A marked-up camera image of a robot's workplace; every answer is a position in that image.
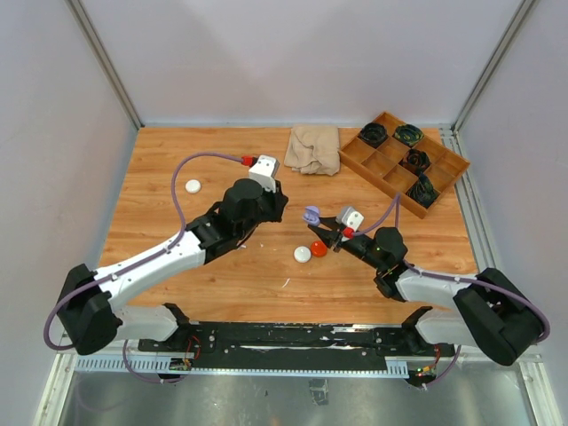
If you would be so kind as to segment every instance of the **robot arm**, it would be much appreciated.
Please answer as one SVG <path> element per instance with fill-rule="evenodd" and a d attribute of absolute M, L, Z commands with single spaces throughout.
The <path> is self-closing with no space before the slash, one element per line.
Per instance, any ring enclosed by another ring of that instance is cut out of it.
<path fill-rule="evenodd" d="M 173 236 L 130 259 L 89 271 L 80 264 L 69 271 L 59 300 L 95 279 L 108 279 L 72 298 L 58 316 L 76 351 L 91 354 L 113 340 L 163 341 L 178 328 L 173 305 L 127 306 L 130 299 L 180 272 L 207 264 L 237 249 L 263 222 L 280 222 L 288 202 L 274 177 L 279 163 L 261 155 L 204 215 Z"/>
<path fill-rule="evenodd" d="M 418 345 L 477 346 L 490 359 L 508 366 L 543 335 L 541 318 L 500 271 L 487 268 L 479 274 L 460 276 L 423 271 L 405 261 L 407 248 L 397 228 L 379 228 L 370 238 L 354 233 L 362 221 L 357 210 L 347 208 L 338 217 L 319 219 L 328 229 L 314 223 L 308 227 L 328 248 L 344 249 L 373 267 L 375 284 L 383 296 L 451 310 L 422 308 L 405 321 L 403 327 L 412 328 Z"/>

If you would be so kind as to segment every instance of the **beige cloth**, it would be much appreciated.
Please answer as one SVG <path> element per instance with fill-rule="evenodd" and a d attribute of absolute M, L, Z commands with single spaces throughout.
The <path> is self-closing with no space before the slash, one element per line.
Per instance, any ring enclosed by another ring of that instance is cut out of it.
<path fill-rule="evenodd" d="M 339 171 L 336 126 L 294 126 L 284 165 L 303 174 L 332 176 Z"/>

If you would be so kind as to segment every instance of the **white disc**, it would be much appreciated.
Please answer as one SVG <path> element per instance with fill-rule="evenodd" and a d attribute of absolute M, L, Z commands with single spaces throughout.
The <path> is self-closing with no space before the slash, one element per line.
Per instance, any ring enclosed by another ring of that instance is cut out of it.
<path fill-rule="evenodd" d="M 188 180 L 185 184 L 185 190 L 189 193 L 198 193 L 201 189 L 201 183 L 197 179 Z"/>
<path fill-rule="evenodd" d="M 294 259 L 300 264 L 305 264 L 312 258 L 312 253 L 309 248 L 300 246 L 294 250 Z"/>

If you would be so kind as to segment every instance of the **white wall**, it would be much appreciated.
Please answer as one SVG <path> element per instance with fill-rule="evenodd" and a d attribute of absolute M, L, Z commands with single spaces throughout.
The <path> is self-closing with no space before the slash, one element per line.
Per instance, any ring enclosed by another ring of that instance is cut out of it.
<path fill-rule="evenodd" d="M 568 3 L 540 2 L 462 132 L 505 273 L 551 319 L 568 421 Z"/>
<path fill-rule="evenodd" d="M 43 322 L 93 266 L 135 136 L 65 2 L 0 2 L 0 423 L 32 422 Z"/>
<path fill-rule="evenodd" d="M 83 0 L 146 124 L 450 122 L 519 0 Z"/>

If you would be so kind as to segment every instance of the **wooden table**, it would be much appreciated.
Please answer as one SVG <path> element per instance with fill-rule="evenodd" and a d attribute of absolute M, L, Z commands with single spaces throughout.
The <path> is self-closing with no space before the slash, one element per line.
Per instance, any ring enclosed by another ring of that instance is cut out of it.
<path fill-rule="evenodd" d="M 342 144 L 357 132 L 341 129 Z M 437 130 L 426 130 L 439 140 Z M 277 179 L 289 197 L 280 224 L 262 224 L 246 248 L 233 251 L 198 269 L 172 277 L 137 297 L 131 304 L 177 304 L 193 320 L 399 323 L 421 304 L 385 299 L 373 283 L 373 269 L 346 252 L 328 252 L 299 264 L 297 246 L 316 240 L 302 220 L 304 207 L 319 206 L 334 216 L 353 205 L 375 221 L 391 199 L 351 170 L 333 176 L 305 176 L 283 166 L 289 129 L 143 129 L 132 155 L 101 265 L 133 256 L 178 231 L 178 215 L 170 198 L 171 173 L 180 160 L 199 151 L 269 154 L 279 159 Z M 199 158 L 179 175 L 177 194 L 187 221 L 203 214 L 247 169 L 237 163 Z M 188 194 L 189 179 L 201 181 Z M 386 225 L 393 223 L 393 218 Z M 454 192 L 425 219 L 401 209 L 400 230 L 407 259 L 427 269 L 473 272 L 475 263 Z"/>

